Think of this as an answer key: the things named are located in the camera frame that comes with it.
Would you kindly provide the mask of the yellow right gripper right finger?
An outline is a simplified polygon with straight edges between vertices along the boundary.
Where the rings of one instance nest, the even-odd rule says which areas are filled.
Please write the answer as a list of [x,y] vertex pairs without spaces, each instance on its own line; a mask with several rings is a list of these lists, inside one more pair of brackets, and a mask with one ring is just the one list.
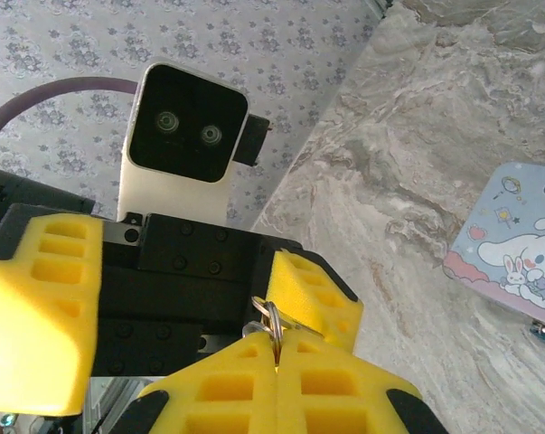
[[306,334],[284,335],[277,434],[448,434],[407,380]]

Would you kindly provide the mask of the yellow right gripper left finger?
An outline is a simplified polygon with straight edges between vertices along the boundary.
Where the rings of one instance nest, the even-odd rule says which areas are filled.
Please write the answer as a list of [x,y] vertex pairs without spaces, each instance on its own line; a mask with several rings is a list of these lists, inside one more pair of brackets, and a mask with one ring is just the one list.
[[120,434],[277,434],[272,344],[250,334],[146,386],[120,417]]

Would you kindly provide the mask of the silver key with ring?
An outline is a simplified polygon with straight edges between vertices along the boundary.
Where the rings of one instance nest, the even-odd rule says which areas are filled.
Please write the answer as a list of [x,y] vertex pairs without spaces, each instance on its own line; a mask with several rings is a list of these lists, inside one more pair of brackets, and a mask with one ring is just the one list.
[[282,313],[272,301],[261,297],[251,298],[252,306],[260,313],[259,321],[249,321],[242,327],[242,336],[266,333],[270,339],[276,367],[279,366],[285,329],[303,329],[293,317]]

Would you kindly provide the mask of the aluminium frame post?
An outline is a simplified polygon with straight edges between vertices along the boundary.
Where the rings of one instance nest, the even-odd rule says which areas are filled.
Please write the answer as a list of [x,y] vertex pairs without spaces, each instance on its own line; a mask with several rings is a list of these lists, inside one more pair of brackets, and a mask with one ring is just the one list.
[[370,10],[375,20],[380,21],[386,16],[388,9],[392,6],[393,0],[362,0]]

